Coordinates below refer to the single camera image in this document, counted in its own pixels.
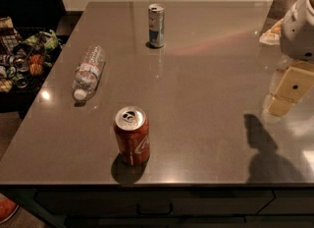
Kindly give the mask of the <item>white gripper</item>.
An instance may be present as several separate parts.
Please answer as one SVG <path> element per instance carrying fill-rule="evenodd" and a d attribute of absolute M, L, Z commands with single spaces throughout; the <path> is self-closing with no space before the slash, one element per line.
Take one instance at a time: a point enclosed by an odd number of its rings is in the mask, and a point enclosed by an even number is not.
<path fill-rule="evenodd" d="M 314 0 L 296 0 L 285 14 L 280 46 L 293 59 L 314 61 Z M 265 111 L 282 117 L 314 87 L 314 64 L 296 61 L 278 69 L 265 98 Z"/>

